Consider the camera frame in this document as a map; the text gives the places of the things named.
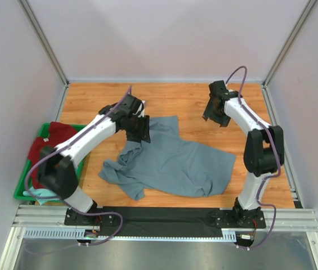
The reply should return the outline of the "blue grey t shirt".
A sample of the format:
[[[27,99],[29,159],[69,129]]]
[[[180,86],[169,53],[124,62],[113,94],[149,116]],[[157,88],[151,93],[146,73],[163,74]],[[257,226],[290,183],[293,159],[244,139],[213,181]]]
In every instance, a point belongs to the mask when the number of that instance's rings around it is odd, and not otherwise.
[[[184,197],[224,193],[236,156],[179,136],[176,116],[150,119],[151,142],[128,141],[116,161],[107,159],[99,176],[131,199],[145,189]]]

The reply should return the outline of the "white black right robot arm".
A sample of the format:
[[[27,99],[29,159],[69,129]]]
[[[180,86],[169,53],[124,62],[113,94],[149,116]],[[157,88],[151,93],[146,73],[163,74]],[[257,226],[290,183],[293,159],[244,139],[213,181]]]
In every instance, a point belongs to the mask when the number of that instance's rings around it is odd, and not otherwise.
[[[233,120],[246,135],[244,165],[247,177],[238,196],[240,208],[232,213],[233,222],[245,227],[253,219],[251,210],[263,206],[262,194],[269,179],[281,174],[284,138],[281,127],[263,121],[237,92],[210,94],[203,113],[204,120],[212,120],[221,127]]]

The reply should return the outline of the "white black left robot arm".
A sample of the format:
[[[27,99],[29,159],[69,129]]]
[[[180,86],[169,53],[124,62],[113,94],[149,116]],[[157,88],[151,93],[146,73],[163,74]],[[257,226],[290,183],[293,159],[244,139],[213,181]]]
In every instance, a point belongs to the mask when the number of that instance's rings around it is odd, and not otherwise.
[[[150,142],[150,117],[142,106],[138,109],[118,109],[106,106],[82,130],[66,141],[42,148],[37,166],[37,181],[54,193],[77,213],[78,220],[90,226],[97,219],[97,204],[78,184],[79,163],[100,143],[119,131],[127,138]]]

